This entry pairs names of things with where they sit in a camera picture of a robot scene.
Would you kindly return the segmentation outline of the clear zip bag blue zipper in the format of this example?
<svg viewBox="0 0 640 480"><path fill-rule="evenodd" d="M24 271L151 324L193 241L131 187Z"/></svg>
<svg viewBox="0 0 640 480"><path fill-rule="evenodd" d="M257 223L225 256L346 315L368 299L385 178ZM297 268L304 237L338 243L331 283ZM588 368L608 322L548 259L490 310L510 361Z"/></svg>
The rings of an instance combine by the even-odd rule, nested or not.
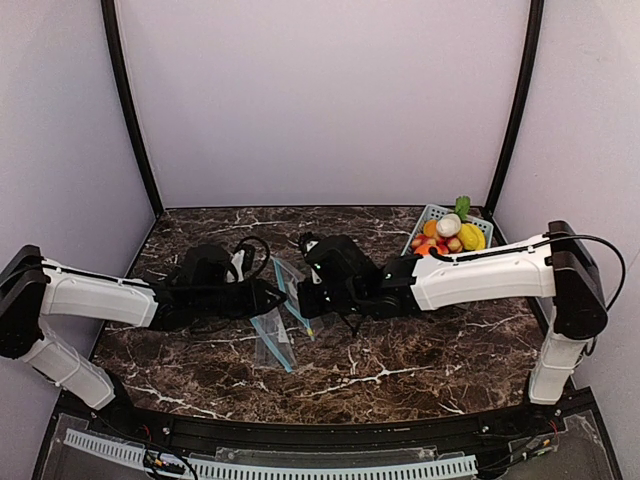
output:
<svg viewBox="0 0 640 480"><path fill-rule="evenodd" d="M318 333L323 329L323 325L320 317L309 319L301 314L298 284L305 279L304 275L285 259L274 257L272 262L278 287L287 295L285 307L301 324L301 329L307 336L315 341Z"/></svg>

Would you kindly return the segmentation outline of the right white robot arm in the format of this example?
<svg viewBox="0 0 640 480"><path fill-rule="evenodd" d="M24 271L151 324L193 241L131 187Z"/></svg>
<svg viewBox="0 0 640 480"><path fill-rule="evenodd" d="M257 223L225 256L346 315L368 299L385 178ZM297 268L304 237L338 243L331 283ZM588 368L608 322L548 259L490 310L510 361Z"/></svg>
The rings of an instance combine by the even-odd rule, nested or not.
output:
<svg viewBox="0 0 640 480"><path fill-rule="evenodd" d="M298 284L297 298L305 318L336 313L373 319L474 301L549 298L553 316L529 377L528 399L554 405L587 344L607 326L613 304L585 246L594 239L553 221L544 234L521 242L449 255L432 249L376 266L347 235L306 233L299 249L311 275Z"/></svg>

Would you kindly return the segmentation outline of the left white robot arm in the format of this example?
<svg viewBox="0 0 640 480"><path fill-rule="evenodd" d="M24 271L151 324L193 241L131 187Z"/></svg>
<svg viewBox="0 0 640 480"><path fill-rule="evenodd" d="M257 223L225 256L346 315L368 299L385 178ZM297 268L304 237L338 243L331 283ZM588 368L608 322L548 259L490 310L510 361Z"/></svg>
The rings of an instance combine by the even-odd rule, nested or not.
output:
<svg viewBox="0 0 640 480"><path fill-rule="evenodd" d="M250 319L287 296L261 278L254 249L215 244L190 248L163 279L117 278L77 270L19 250L1 273L1 355L29 364L54 385L95 410L128 408L117 377L93 364L45 322L51 315L94 318L153 331L176 331L208 318Z"/></svg>

